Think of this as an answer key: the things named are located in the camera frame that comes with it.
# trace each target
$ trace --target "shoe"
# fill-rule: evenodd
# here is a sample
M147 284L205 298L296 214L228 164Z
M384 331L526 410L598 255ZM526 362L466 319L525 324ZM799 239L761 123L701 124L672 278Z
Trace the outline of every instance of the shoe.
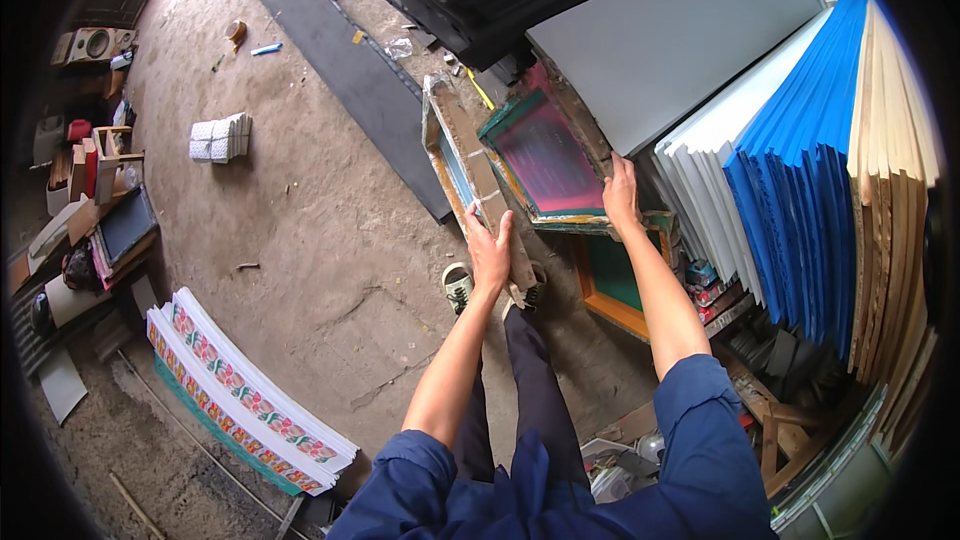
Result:
M446 300L453 308L453 313L459 316L467 308L474 292L474 276L471 275L470 266L465 262L451 263L443 270L442 282Z
M536 284L527 288L526 293L523 295L523 302L526 303L526 308L524 311L529 313L537 312L537 304L541 296L544 294L544 287L546 286L546 269L544 265L538 260L530 260L530 267L534 270L534 278L536 278ZM503 319L506 321L507 314L510 313L510 307L517 304L513 298L507 298L507 306L503 308Z

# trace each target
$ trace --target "blue jacket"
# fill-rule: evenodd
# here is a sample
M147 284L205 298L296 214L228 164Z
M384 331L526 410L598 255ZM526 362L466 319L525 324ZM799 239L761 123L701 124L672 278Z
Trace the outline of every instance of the blue jacket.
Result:
M608 504L578 484L546 482L540 438L517 444L511 475L455 479L446 446L417 430L380 450L329 538L776 538L760 467L720 363L694 354L654 392L666 451L659 483Z

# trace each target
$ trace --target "white panel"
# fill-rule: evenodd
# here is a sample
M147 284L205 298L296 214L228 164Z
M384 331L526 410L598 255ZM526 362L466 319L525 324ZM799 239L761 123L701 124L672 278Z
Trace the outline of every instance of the white panel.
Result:
M818 0L588 0L527 33L628 155L819 10Z

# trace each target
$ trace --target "blue sleeve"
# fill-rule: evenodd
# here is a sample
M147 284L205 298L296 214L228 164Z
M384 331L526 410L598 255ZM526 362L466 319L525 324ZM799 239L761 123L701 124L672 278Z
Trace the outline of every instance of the blue sleeve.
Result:
M328 538L424 536L447 523L447 497L456 477L453 454L430 435L407 429L390 438L373 470L330 529Z
M683 358L654 392L666 451L662 485L696 488L769 522L761 468L738 421L740 398L709 354Z

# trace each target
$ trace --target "stacked wooden boards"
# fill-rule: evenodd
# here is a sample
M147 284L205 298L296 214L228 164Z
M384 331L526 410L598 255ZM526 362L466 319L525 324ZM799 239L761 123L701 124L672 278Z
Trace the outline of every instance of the stacked wooden boards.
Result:
M803 27L731 82L696 113L656 144L654 165L668 182L661 191L671 211L685 213L691 244L724 282L739 273L744 289L764 304L763 287L723 164L744 128L780 88L813 42L833 9L811 18Z
M927 329L923 243L939 176L933 127L917 79L872 1L860 48L849 133L856 294L847 370L888 384L877 418L894 449L919 407L935 334Z
M850 352L856 243L847 151L868 0L838 0L724 163L772 321Z

